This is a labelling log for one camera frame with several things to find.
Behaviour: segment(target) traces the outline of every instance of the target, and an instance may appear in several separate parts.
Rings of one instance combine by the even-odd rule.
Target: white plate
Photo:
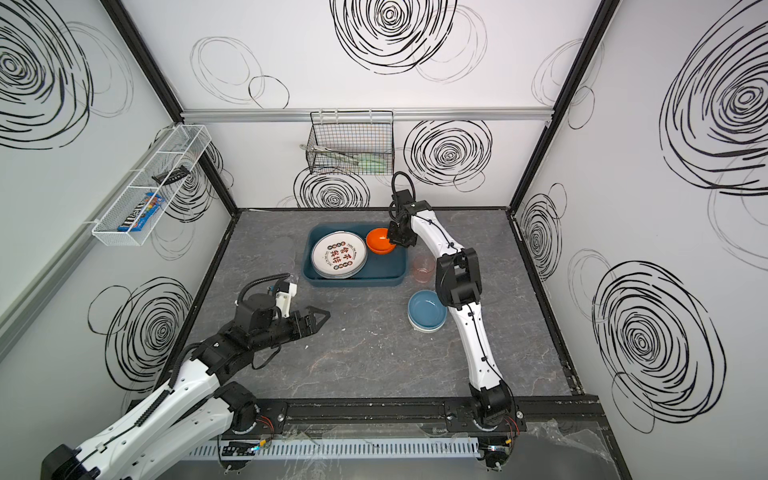
[[[328,279],[349,278],[366,264],[366,242],[352,232],[325,235],[312,248],[312,265]]]

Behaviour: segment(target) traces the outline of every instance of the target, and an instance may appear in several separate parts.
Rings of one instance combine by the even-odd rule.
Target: robotic arm
[[[287,281],[289,276],[248,283],[232,321],[202,343],[187,346],[170,379],[128,414],[74,450],[60,445],[49,453],[41,480],[153,480],[208,439],[230,428],[243,434],[253,429],[260,414],[256,399],[239,383],[227,381],[248,365],[263,368],[284,343],[314,335],[330,318],[312,306],[305,315],[290,312],[296,284]],[[252,287],[275,280],[268,293],[245,299]],[[275,351],[254,367],[253,354],[266,348]]]
[[[411,190],[395,190],[395,179],[404,176]],[[437,220],[432,207],[415,200],[415,188],[404,172],[392,176],[392,203],[389,205],[387,237],[403,247],[416,245],[417,237],[426,243],[437,261],[435,291],[440,302],[448,307],[459,335],[469,366],[469,389],[475,399],[478,426],[493,429],[505,415],[517,411],[515,397],[491,354],[480,308],[480,266],[475,249],[464,248],[455,241]]]

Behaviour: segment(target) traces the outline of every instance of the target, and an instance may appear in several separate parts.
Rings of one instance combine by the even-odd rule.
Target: glass cup
[[[417,282],[429,282],[434,272],[435,258],[431,254],[419,253],[411,260],[411,273]]]

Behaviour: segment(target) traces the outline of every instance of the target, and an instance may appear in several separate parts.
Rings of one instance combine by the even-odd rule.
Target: blue plastic bin
[[[350,278],[342,280],[328,279],[321,276],[312,265],[312,248],[321,238],[329,233],[345,231],[356,233],[366,241],[366,236],[374,228],[387,228],[388,225],[376,222],[364,223],[321,223],[310,230],[304,249],[304,262],[301,273],[312,286],[343,288],[348,286],[395,286],[402,283],[408,273],[408,252],[401,246],[386,255],[377,255],[368,250],[368,260],[362,269]]]

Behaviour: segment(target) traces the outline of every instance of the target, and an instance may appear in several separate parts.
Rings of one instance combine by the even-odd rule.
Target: gray marble tabletop
[[[528,274],[501,210],[438,211],[450,234],[474,247],[482,275],[482,312],[493,356],[517,396],[570,393]],[[315,336],[286,344],[264,369],[233,379],[260,398],[466,396],[467,362],[449,317],[434,333],[408,321],[410,296],[430,283],[408,275],[399,286],[315,288],[300,276],[307,234],[318,223],[389,221],[386,212],[247,211],[240,218],[188,342],[214,334],[234,315],[249,280],[299,276],[292,307],[329,310]],[[420,240],[409,255],[428,253]],[[259,352],[258,365],[270,352]]]

